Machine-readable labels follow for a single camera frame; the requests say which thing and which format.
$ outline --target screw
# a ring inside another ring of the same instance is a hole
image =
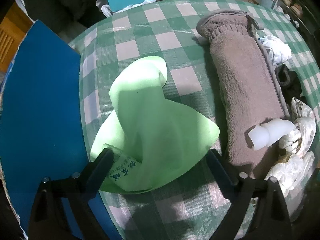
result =
[[[80,173],[79,173],[79,172],[74,172],[74,173],[72,173],[72,175],[71,175],[71,177],[72,177],[73,179],[79,178],[79,176],[80,176]]]
[[[246,174],[245,172],[240,172],[239,176],[243,179],[246,179],[248,177],[248,174]]]
[[[43,183],[46,183],[46,182],[48,182],[49,180],[50,180],[49,177],[44,177],[44,178],[42,179],[42,182],[43,182]]]
[[[274,176],[271,176],[269,179],[274,183],[276,183],[278,181],[278,179]]]

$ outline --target robotic claw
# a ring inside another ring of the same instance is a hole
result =
[[[224,219],[210,240],[234,240],[251,198],[258,198],[249,229],[242,240],[291,240],[292,231],[284,197],[276,178],[251,179],[221,158],[215,149],[208,151],[207,164],[223,196],[231,201]],[[69,200],[71,210],[85,240],[109,240],[89,208],[113,163],[113,152],[104,149],[81,173],[67,179],[42,179],[31,210],[29,240],[78,240],[72,235],[61,202]]]

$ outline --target orange wooden cabinet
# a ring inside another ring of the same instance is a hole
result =
[[[6,72],[32,21],[14,2],[0,23],[0,70]]]

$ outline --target green and white checkered tablecloth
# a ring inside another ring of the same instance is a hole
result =
[[[300,34],[283,15],[242,1],[165,0],[115,14],[93,25],[70,43],[81,54],[80,110],[88,153],[99,127],[113,110],[109,98],[111,84],[130,63],[150,55],[158,55],[167,63],[165,97],[189,105],[215,120],[221,130],[216,147],[224,149],[227,128],[219,79],[208,43],[196,32],[199,19],[219,8],[251,12],[265,26],[263,31],[257,31],[257,36],[272,34],[289,44],[292,59],[286,64],[298,73],[303,94],[315,112],[319,127],[319,68]],[[319,145],[317,131],[312,148],[316,160]],[[124,239],[208,239],[230,207],[205,161],[148,193],[100,194]],[[239,236],[247,230],[254,207],[253,201]]]

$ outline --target pinkish brown fleece blanket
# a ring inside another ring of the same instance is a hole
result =
[[[289,117],[265,48],[255,37],[263,29],[246,12],[221,9],[202,18],[197,31],[210,42],[228,125],[227,154],[231,164],[262,179],[278,159],[277,144],[251,149],[248,132],[273,118]]]

